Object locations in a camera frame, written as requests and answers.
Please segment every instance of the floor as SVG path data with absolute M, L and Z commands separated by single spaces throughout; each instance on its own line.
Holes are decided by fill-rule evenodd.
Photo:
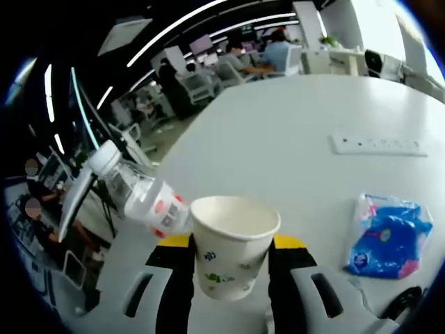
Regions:
M 167 155 L 170 148 L 179 137 L 187 130 L 188 126 L 196 119 L 197 115 L 191 116 L 185 120 L 170 120 L 157 127 L 154 131 L 144 124 L 140 125 L 141 146 L 155 145 L 156 149 L 148 152 L 147 156 L 154 162 L 161 162 Z

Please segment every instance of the plastic water bottle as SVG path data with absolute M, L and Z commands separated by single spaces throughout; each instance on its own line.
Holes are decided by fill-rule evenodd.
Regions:
M 104 180 L 121 215 L 142 223 L 158 237 L 184 231 L 188 205 L 153 169 L 124 160 L 108 140 L 89 158 L 92 171 Z

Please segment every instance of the desk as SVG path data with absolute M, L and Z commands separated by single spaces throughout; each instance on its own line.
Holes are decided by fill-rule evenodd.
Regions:
M 189 202 L 240 195 L 272 205 L 282 216 L 280 232 L 302 239 L 319 264 L 335 271 L 341 271 L 343 242 L 361 192 L 429 206 L 435 229 L 419 271 L 403 280 L 360 278 L 371 307 L 381 312 L 406 288 L 429 286 L 445 254 L 444 128 L 443 104 L 398 83 L 334 75 L 258 81 L 216 98 L 175 143 L 158 172 Z M 422 138 L 432 152 L 428 158 L 338 156 L 328 139 L 334 132 Z M 143 269 L 153 247 L 140 227 L 124 224 L 98 289 L 120 288 L 111 281 L 120 282 L 119 275 L 129 267 Z M 113 254 L 118 259 L 114 268 L 108 263 Z M 188 332 L 263 333 L 267 305 L 266 265 L 251 295 L 233 303 L 206 297 L 195 277 Z

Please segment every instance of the white paper cup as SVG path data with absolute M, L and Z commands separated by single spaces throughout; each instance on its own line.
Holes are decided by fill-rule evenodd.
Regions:
M 280 227 L 275 210 L 240 197 L 200 198 L 191 204 L 197 274 L 213 299 L 247 296 Z

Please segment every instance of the bottle cap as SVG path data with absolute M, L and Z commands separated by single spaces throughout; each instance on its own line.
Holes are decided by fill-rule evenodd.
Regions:
M 107 140 L 102 146 L 89 158 L 88 164 L 99 178 L 104 178 L 108 172 L 119 162 L 122 154 L 118 147 L 111 140 Z

